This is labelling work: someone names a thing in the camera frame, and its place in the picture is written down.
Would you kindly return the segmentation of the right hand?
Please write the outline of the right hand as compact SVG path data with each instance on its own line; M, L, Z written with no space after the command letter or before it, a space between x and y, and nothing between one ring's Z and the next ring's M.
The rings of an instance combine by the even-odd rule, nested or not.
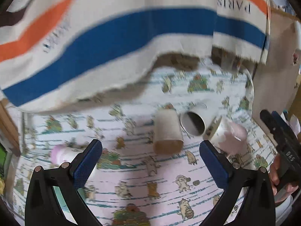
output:
M300 176L292 169L284 169L280 166L281 162L275 158L270 166L270 181L274 201L276 204L283 202L289 195L292 195L299 186Z

